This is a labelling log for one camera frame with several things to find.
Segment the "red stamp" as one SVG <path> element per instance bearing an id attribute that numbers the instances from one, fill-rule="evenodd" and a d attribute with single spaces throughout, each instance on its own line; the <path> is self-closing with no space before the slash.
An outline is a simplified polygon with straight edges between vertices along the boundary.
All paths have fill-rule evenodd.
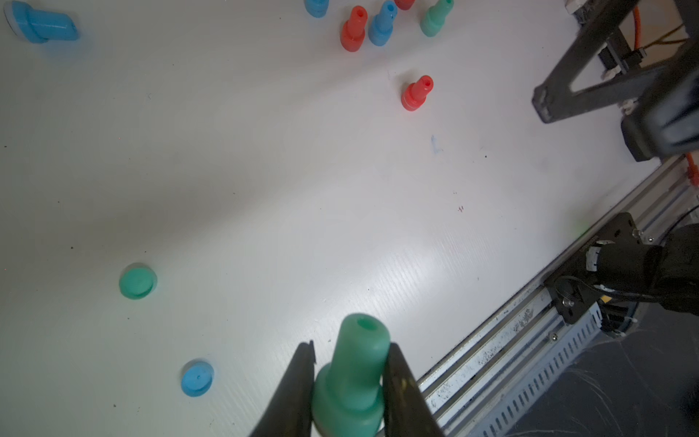
<path id="1" fill-rule="evenodd" d="M 394 0 L 394 3 L 400 10 L 408 11 L 414 5 L 415 0 Z"/>
<path id="2" fill-rule="evenodd" d="M 351 10 L 351 14 L 340 32 L 340 43 L 348 52 L 357 52 L 362 47 L 366 36 L 368 17 L 366 9 L 360 5 L 356 5 Z"/>
<path id="3" fill-rule="evenodd" d="M 416 82 L 413 82 L 406 87 L 402 92 L 403 107 L 407 111 L 415 111 L 419 109 L 426 101 L 427 96 L 433 91 L 434 82 L 430 76 L 422 76 Z"/>

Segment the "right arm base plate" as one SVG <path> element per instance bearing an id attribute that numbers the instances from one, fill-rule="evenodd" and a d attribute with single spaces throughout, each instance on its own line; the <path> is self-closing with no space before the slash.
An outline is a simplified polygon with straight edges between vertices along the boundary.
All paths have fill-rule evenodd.
<path id="1" fill-rule="evenodd" d="M 567 324 L 577 323 L 604 297 L 655 302 L 652 289 L 663 251 L 660 245 L 644 243 L 632 215 L 622 212 L 585 240 L 544 286 Z"/>

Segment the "red stamp front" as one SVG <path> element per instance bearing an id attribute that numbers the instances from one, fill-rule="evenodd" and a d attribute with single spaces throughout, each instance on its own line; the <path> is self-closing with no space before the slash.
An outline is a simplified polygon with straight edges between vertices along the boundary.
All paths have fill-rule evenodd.
<path id="1" fill-rule="evenodd" d="M 340 43 L 348 52 L 357 52 L 362 47 L 366 36 L 368 17 L 366 9 L 360 5 L 356 5 L 351 10 L 351 14 L 340 32 Z"/>

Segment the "green stamp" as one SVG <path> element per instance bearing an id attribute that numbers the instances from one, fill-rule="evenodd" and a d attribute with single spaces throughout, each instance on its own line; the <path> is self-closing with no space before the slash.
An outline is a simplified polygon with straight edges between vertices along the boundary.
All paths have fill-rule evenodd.
<path id="1" fill-rule="evenodd" d="M 446 21 L 447 16 L 453 10 L 453 0 L 438 0 L 434 5 L 427 9 L 424 17 L 420 21 L 420 29 L 428 38 L 437 36 Z"/>
<path id="2" fill-rule="evenodd" d="M 368 314 L 347 316 L 331 362 L 319 372 L 311 401 L 322 436 L 373 436 L 384 415 L 382 373 L 391 346 L 387 327 Z"/>

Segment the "red stamp back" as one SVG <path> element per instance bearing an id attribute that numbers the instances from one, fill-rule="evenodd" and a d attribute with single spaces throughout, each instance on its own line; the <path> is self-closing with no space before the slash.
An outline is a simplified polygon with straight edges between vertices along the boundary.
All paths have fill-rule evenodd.
<path id="1" fill-rule="evenodd" d="M 402 92 L 403 107 L 407 111 L 415 111 L 419 109 L 426 101 L 427 96 L 433 91 L 434 82 L 430 76 L 422 76 L 416 82 L 413 82 L 406 87 Z"/>

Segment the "green cap top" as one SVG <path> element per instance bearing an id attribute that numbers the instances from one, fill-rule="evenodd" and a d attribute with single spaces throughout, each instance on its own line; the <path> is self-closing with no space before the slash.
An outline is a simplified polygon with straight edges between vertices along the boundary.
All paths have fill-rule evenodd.
<path id="1" fill-rule="evenodd" d="M 151 267 L 143 263 L 133 263 L 122 272 L 118 287 L 129 300 L 141 300 L 158 286 L 158 276 Z"/>

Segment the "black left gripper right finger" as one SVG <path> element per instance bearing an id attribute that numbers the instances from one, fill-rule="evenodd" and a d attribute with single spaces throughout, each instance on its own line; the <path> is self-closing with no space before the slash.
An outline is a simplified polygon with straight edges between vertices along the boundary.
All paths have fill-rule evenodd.
<path id="1" fill-rule="evenodd" d="M 444 437 L 425 402 L 402 350 L 389 347 L 382 375 L 384 435 L 387 437 Z"/>

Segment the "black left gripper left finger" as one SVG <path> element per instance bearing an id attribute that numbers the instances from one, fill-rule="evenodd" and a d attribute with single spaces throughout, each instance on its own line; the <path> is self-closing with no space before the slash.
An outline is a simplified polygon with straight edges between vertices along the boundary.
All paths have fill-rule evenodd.
<path id="1" fill-rule="evenodd" d="M 300 343 L 250 436 L 311 436 L 315 364 L 313 341 Z"/>

